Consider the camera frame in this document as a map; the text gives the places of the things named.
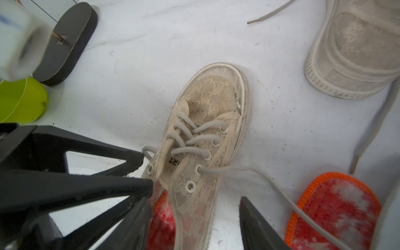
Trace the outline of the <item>green plastic bowl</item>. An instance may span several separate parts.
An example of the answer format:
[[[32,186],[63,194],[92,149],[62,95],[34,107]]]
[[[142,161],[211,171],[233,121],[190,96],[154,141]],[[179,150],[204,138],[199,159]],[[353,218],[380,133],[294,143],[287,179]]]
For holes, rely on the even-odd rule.
[[[32,77],[1,81],[1,123],[30,124],[46,112],[48,102],[45,87]]]

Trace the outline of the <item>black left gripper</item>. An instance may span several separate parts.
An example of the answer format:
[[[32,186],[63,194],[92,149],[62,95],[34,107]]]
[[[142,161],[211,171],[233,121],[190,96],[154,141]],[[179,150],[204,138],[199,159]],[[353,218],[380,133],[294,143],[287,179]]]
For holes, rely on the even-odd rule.
[[[126,162],[91,176],[69,175],[69,151]],[[100,215],[61,238],[48,214],[119,196],[150,198],[151,180],[124,177],[142,166],[143,160],[144,155],[138,151],[54,126],[1,124],[1,249],[89,249],[101,237]],[[17,176],[22,170],[37,169],[50,173],[23,174],[27,183]]]

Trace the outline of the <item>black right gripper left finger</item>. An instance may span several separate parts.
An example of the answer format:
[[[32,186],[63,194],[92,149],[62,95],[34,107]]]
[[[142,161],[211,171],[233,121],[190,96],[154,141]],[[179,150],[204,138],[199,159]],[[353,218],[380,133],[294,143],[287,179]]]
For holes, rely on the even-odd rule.
[[[98,250],[143,250],[152,218],[149,197],[130,196],[100,214]]]

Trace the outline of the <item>dark oval stand base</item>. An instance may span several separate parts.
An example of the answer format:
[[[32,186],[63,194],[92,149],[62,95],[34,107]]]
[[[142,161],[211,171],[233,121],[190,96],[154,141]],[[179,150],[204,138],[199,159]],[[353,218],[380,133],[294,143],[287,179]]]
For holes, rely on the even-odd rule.
[[[80,2],[67,10],[54,28],[63,41],[51,36],[41,63],[32,74],[33,78],[46,86],[64,81],[74,70],[97,22],[98,15],[87,2]]]

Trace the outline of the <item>red translucent shoe insole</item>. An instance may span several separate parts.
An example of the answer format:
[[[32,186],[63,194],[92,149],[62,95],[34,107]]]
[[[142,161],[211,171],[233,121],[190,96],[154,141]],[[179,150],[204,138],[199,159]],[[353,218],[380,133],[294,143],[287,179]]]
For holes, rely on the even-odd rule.
[[[297,206],[352,250],[370,248],[381,206],[359,180],[336,172],[322,174],[307,187]],[[284,240],[293,250],[336,249],[296,213],[289,219]]]

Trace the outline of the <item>beige sneaker red label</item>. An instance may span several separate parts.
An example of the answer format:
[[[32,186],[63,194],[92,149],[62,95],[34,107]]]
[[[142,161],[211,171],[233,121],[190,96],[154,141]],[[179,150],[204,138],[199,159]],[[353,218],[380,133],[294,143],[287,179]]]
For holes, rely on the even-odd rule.
[[[205,250],[222,175],[244,139],[251,113],[245,74],[228,63],[210,64],[183,88],[159,148],[145,146],[143,178],[167,192],[176,223],[176,250]]]
[[[307,57],[305,75],[314,88],[341,99],[364,99],[389,87],[384,103],[353,151],[353,174],[400,91],[399,1],[328,1],[324,24]]]

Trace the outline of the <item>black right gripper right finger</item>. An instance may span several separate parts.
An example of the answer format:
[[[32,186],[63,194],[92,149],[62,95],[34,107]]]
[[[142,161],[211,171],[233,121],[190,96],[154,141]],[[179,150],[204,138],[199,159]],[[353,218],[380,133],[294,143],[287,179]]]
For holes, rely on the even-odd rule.
[[[239,218],[245,250],[290,250],[247,197],[241,197]]]

